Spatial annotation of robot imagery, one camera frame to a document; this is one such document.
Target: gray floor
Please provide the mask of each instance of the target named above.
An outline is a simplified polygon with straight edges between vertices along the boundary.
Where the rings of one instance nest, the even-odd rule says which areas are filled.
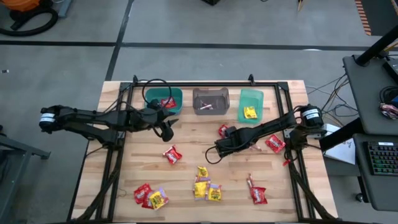
[[[75,0],[68,17],[52,30],[18,39],[0,35],[0,41],[115,42],[127,2]],[[0,27],[11,23],[4,12],[0,7]],[[45,19],[40,16],[28,27]],[[369,46],[378,38],[364,33],[354,0],[306,1],[300,13],[296,0],[221,0],[216,7],[199,0],[135,0],[123,41]],[[52,151],[48,161],[33,158],[29,164],[18,193],[17,218],[29,223],[66,219],[87,141],[65,131],[41,133],[39,112],[56,104],[96,108],[112,53],[113,47],[0,45],[0,70],[10,71],[0,74],[0,124],[10,138]],[[305,80],[310,92],[310,86],[342,76],[341,59],[352,54],[360,52],[122,47],[112,80],[131,80],[133,75],[243,80],[252,73],[258,80]],[[333,85],[322,90],[331,92]],[[340,93],[354,105],[349,86]],[[317,106],[327,98],[320,92],[309,95]],[[340,218],[380,223],[398,219],[398,213],[377,212],[355,202],[352,195],[359,192],[355,177],[330,176],[330,182]]]

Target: wooden tabletop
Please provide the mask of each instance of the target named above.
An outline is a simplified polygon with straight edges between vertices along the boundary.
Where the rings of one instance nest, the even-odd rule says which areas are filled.
[[[307,93],[303,81],[287,81],[293,106],[306,105]],[[117,97],[120,82],[105,82],[99,99],[98,110],[107,108]],[[237,128],[253,126],[237,122],[241,87],[228,88],[230,109],[223,116],[197,116],[192,108],[192,87],[184,87],[183,109],[179,121],[172,126],[174,137],[163,142],[152,131],[128,133],[124,147],[123,163],[119,181],[114,222],[292,222],[297,221],[289,169],[283,167],[283,151],[275,154],[265,145],[267,138],[258,141],[262,152],[245,150],[225,157],[219,164],[210,165],[205,160],[205,151],[219,139],[218,128],[222,124]],[[255,86],[252,90],[264,92],[262,122],[279,117],[274,89]],[[135,88],[132,105],[142,108],[142,88]],[[318,141],[309,140],[318,145]],[[183,158],[170,165],[162,153],[176,145]],[[100,147],[90,143],[88,152]],[[310,188],[321,204],[337,217],[328,176],[319,149],[303,150]],[[86,158],[72,218],[80,216],[100,190],[106,150],[100,150]],[[216,158],[211,153],[209,159]],[[206,166],[214,184],[222,185],[222,202],[195,201],[193,182],[197,166]],[[253,205],[246,183],[248,173],[254,184],[265,187],[267,205]],[[149,183],[152,189],[162,187],[170,202],[161,209],[149,210],[137,205],[133,192],[142,184]],[[303,210],[307,214],[303,193]],[[108,211],[106,198],[104,215]]]

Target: gray bin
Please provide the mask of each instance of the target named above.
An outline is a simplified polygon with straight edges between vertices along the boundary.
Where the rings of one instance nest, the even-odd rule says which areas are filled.
[[[204,105],[212,105],[213,110],[200,110]],[[193,89],[193,110],[197,115],[224,115],[229,109],[229,92],[220,90]]]

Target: green bin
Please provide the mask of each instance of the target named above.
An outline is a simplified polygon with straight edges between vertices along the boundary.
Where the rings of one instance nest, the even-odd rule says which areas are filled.
[[[152,100],[161,100],[167,99],[170,96],[169,88],[150,88],[145,93],[145,99],[148,102]],[[169,111],[174,112],[176,115],[181,113],[182,110],[182,90],[180,88],[172,88],[172,97],[174,98],[177,106],[175,108],[169,109]]]
[[[241,98],[239,100],[238,121],[242,123],[256,124],[262,121],[262,102],[264,101],[264,93],[258,90],[241,90]],[[244,117],[243,108],[253,106],[256,110],[257,119],[246,119]]]

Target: keyboard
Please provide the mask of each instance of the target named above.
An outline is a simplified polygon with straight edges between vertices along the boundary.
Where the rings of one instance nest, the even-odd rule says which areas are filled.
[[[398,143],[364,142],[372,175],[398,176]]]

